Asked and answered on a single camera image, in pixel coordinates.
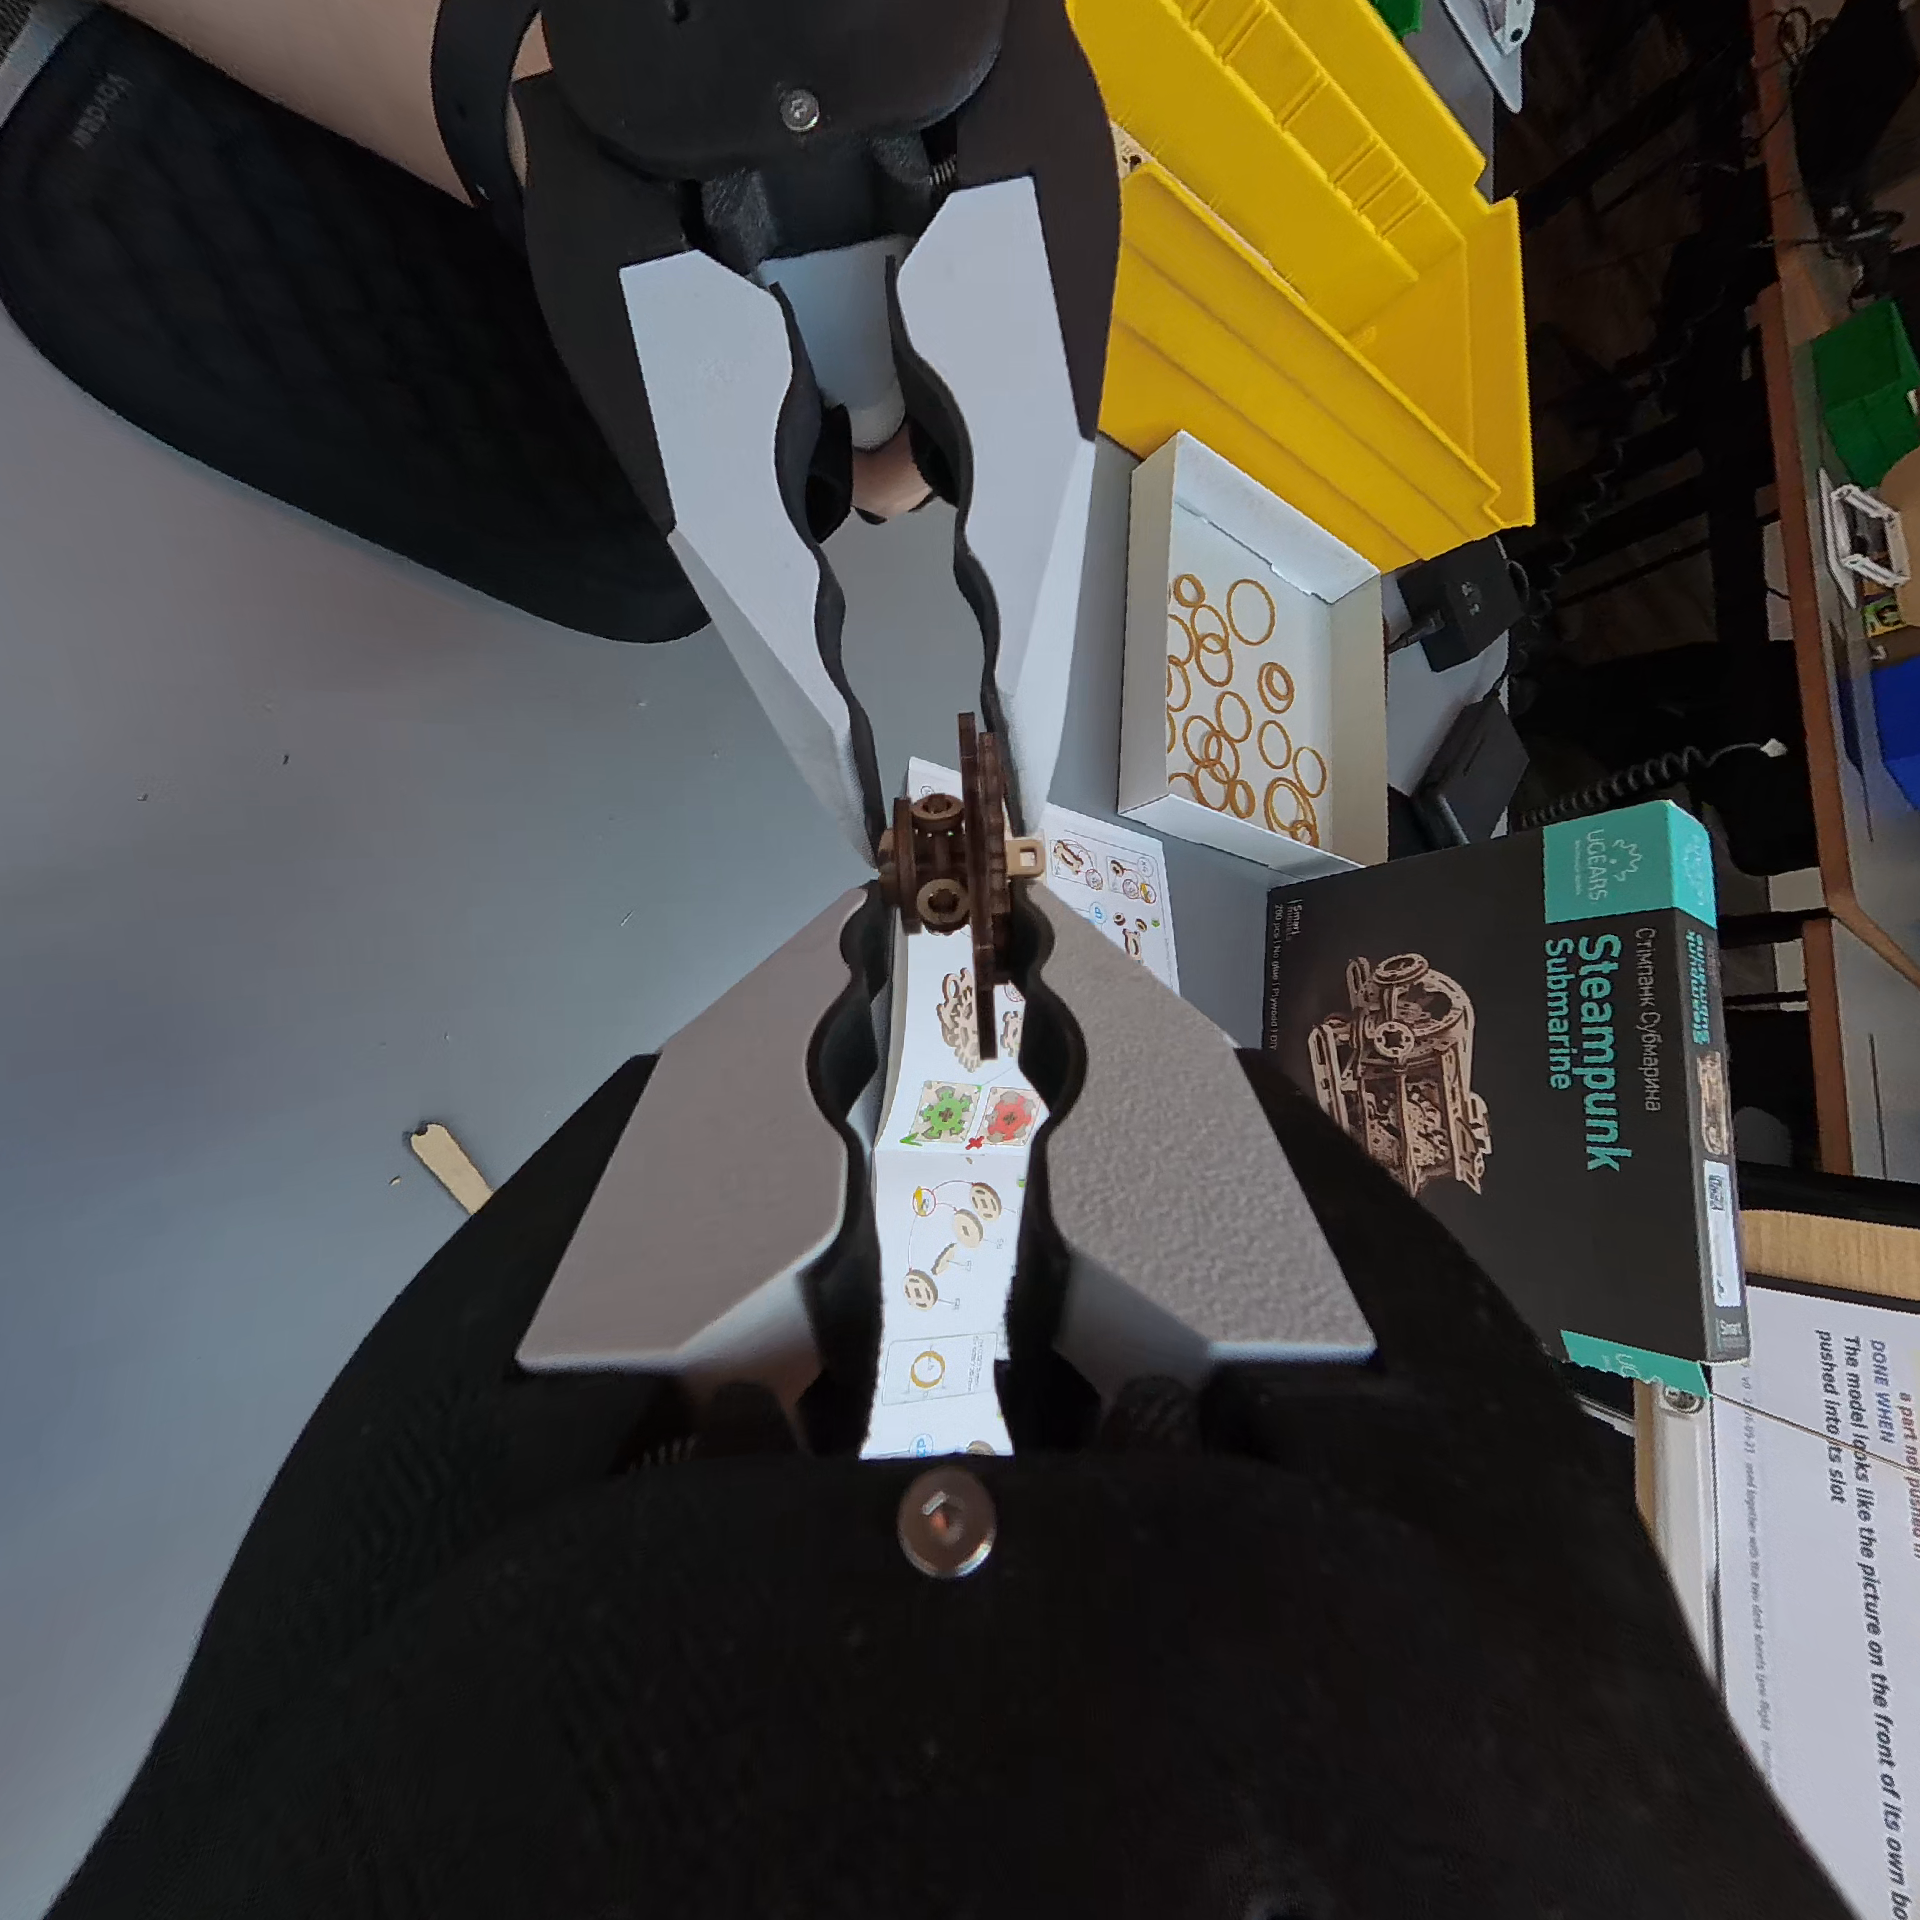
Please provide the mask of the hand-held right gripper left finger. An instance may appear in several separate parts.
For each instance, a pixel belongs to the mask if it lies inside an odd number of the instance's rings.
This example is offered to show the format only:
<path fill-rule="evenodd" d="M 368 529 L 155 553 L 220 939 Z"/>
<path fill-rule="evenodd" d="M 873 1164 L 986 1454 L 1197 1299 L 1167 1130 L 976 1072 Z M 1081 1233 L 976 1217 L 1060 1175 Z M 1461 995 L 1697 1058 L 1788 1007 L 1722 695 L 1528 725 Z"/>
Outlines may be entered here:
<path fill-rule="evenodd" d="M 759 1379 L 815 1454 L 878 1392 L 887 897 L 841 889 L 681 1034 L 553 1261 L 529 1372 Z"/>

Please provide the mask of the small wooden stick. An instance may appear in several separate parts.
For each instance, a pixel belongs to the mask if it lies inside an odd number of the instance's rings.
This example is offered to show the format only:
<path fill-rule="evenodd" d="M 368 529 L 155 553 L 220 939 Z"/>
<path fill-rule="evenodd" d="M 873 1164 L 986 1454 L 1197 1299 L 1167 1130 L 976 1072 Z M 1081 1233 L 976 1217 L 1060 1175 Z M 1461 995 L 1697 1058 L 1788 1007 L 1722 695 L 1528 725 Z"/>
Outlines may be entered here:
<path fill-rule="evenodd" d="M 423 1172 L 463 1204 L 481 1217 L 493 1197 L 493 1182 L 481 1175 L 481 1164 L 463 1158 L 463 1142 L 426 1118 L 423 1130 L 406 1130 L 406 1147 L 423 1158 Z"/>

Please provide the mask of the white cardboard tray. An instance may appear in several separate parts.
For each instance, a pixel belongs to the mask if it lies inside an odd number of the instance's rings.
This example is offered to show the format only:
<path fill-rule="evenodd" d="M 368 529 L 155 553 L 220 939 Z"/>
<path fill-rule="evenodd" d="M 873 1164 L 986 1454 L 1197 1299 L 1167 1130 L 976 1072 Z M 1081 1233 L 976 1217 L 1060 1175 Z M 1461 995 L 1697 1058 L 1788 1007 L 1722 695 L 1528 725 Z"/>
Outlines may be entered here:
<path fill-rule="evenodd" d="M 1289 606 L 1313 613 L 1329 648 L 1329 812 L 1317 850 L 1228 824 L 1210 804 L 1167 789 L 1167 580 L 1181 573 L 1247 573 L 1278 580 Z M 1118 812 L 1289 873 L 1329 880 L 1391 853 L 1391 634 L 1379 634 L 1379 573 L 1344 545 L 1329 523 L 1247 477 L 1192 433 L 1167 433 L 1135 471 L 1135 537 L 1122 537 L 1122 702 L 1118 702 Z"/>

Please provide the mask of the person's left hand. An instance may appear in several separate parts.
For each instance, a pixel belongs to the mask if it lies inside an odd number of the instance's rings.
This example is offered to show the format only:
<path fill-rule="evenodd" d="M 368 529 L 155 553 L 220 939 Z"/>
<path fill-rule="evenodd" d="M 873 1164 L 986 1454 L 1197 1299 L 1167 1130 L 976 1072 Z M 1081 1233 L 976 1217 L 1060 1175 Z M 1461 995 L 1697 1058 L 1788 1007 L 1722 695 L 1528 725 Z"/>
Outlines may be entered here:
<path fill-rule="evenodd" d="M 849 446 L 849 499 L 859 518 L 887 523 L 887 518 L 909 518 L 924 511 L 939 489 L 924 477 L 913 464 L 913 417 L 901 417 L 887 445 L 859 445 Z"/>

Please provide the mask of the black kit box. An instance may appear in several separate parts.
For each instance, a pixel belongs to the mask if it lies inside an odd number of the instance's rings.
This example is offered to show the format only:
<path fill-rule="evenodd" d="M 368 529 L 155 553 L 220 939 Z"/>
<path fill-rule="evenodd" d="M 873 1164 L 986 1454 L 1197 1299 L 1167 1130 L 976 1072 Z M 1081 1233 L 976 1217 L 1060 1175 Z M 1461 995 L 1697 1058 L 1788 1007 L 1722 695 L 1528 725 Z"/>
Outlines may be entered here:
<path fill-rule="evenodd" d="M 1634 804 L 1271 889 L 1261 1043 L 1543 1351 L 1746 1359 L 1708 830 Z"/>

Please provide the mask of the yellow plastic bin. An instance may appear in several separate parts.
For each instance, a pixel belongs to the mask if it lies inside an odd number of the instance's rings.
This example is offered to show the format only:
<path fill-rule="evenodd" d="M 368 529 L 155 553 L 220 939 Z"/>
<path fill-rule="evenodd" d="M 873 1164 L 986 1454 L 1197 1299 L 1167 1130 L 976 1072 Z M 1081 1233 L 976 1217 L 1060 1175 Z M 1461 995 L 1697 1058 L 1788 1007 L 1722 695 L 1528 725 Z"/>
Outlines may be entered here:
<path fill-rule="evenodd" d="M 1118 126 L 1104 433 L 1405 573 L 1537 518 L 1520 209 L 1364 0 L 1073 0 Z"/>

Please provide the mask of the black quilted pad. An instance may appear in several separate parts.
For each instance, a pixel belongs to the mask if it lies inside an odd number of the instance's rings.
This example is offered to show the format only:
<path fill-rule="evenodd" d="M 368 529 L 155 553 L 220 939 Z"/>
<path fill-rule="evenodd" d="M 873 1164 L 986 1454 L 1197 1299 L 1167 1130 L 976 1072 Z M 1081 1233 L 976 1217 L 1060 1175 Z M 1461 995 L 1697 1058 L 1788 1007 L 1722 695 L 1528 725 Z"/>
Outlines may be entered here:
<path fill-rule="evenodd" d="M 86 17 L 0 126 L 14 332 L 155 445 L 587 634 L 707 632 L 481 209 Z"/>

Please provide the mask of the person's left forearm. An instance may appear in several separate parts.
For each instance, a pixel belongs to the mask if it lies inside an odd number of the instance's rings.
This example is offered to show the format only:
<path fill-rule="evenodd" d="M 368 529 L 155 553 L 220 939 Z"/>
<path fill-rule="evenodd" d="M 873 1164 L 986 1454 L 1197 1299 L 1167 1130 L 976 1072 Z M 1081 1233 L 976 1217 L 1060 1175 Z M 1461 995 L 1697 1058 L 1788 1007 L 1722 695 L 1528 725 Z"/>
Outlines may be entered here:
<path fill-rule="evenodd" d="M 448 78 L 481 78 L 481 113 L 501 113 L 501 158 L 529 183 L 513 80 L 547 78 L 542 0 L 124 0 L 155 35 L 223 67 L 257 100 L 433 183 L 463 200 L 433 119 L 433 42 Z"/>

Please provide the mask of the instruction sheet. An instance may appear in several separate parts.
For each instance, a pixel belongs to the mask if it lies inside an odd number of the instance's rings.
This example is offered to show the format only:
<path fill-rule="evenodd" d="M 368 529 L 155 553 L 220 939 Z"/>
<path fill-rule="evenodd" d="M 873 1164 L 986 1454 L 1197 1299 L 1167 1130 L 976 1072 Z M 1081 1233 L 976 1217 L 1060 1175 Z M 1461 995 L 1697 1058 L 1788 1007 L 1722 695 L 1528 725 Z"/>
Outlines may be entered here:
<path fill-rule="evenodd" d="M 1722 1713 L 1850 1910 L 1920 1910 L 1920 1313 L 1746 1287 L 1708 1372 Z"/>

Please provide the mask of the instruction booklet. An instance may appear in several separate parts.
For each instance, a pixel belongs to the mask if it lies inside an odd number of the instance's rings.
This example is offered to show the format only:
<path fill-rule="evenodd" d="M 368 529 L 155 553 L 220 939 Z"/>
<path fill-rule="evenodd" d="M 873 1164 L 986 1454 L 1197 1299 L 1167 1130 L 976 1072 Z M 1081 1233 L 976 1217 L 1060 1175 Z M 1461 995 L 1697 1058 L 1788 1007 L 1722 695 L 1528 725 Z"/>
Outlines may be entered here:
<path fill-rule="evenodd" d="M 1027 1142 L 1024 993 L 976 1018 L 976 926 L 901 926 L 878 1102 L 878 1392 L 865 1454 L 1015 1454 L 1001 1418 Z"/>

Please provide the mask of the wooden gear assembly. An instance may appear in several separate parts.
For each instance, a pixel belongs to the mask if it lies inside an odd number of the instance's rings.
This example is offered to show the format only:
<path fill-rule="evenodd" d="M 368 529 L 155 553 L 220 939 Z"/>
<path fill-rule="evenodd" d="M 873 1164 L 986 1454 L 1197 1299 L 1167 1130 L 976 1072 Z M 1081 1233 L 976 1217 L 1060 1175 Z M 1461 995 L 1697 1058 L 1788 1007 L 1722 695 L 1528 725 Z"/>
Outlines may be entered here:
<path fill-rule="evenodd" d="M 964 789 L 891 804 L 878 889 L 909 939 L 939 926 L 976 954 L 976 1058 L 1001 1058 L 1001 979 L 1015 979 L 1015 882 L 1043 880 L 1043 838 L 1006 820 L 1001 734 L 964 709 Z"/>

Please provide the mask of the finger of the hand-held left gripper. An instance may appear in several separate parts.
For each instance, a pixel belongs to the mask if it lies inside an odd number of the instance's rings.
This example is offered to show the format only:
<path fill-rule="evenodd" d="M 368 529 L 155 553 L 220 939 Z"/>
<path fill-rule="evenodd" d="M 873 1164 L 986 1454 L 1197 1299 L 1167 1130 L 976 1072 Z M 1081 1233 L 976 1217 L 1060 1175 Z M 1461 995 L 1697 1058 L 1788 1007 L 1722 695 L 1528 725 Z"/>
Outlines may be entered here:
<path fill-rule="evenodd" d="M 626 272 L 652 445 L 667 471 L 667 545 L 759 687 L 807 797 L 878 865 L 878 740 L 849 695 L 849 603 L 800 518 L 815 379 L 779 293 L 716 253 Z"/>
<path fill-rule="evenodd" d="M 954 471 L 954 580 L 986 621 L 1015 820 L 1039 824 L 1064 734 L 1092 489 L 1039 183 L 943 196 L 891 272 L 891 366 Z"/>

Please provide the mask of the neighbouring wood-edged desk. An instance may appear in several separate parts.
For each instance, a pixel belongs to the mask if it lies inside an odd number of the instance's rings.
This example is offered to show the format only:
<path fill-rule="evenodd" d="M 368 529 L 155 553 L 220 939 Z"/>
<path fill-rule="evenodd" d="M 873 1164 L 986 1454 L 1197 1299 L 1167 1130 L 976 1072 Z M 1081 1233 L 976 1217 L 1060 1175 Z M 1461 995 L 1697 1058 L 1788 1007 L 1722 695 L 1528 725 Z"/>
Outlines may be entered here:
<path fill-rule="evenodd" d="M 1826 464 L 1834 433 L 1816 415 L 1808 346 L 1849 316 L 1849 272 L 1816 238 L 1816 209 L 1791 158 L 1791 78 L 1788 10 L 1746 0 L 1759 58 L 1759 136 L 1774 188 L 1779 276 L 1759 299 L 1765 319 L 1765 399 L 1779 457 L 1779 529 L 1788 529 L 1788 632 L 1808 718 L 1808 804 L 1816 804 L 1816 880 L 1826 917 L 1808 925 L 1808 1043 L 1816 1043 L 1816 1164 L 1864 1175 L 1920 1175 L 1920 958 L 1912 958 L 1912 882 L 1920 820 L 1882 771 L 1865 632 L 1835 594 L 1826 553 Z"/>

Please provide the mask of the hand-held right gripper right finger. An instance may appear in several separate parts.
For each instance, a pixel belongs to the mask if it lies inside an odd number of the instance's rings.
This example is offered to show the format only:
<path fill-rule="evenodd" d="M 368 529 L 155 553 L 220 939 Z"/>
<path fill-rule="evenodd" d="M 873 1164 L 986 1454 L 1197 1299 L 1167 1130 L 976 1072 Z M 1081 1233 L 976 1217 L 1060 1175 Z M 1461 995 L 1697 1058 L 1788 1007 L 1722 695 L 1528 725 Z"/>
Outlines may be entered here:
<path fill-rule="evenodd" d="M 1043 882 L 1024 882 L 1015 939 L 1043 1093 L 1006 1301 L 1015 1446 L 1073 1446 L 1122 1379 L 1373 1359 L 1235 1043 Z"/>

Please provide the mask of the black charger brick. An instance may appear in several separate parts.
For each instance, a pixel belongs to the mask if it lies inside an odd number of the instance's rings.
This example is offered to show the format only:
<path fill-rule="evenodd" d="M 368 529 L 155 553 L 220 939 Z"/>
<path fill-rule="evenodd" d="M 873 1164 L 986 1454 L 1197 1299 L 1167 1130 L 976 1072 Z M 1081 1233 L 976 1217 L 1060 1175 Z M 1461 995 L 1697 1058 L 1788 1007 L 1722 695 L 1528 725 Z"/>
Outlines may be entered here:
<path fill-rule="evenodd" d="M 1412 562 L 1397 587 L 1405 587 L 1412 632 L 1391 634 L 1391 650 L 1427 648 L 1435 674 L 1477 657 L 1492 634 L 1505 634 L 1520 621 L 1520 580 L 1519 580 L 1502 529 L 1461 537 L 1435 562 Z"/>

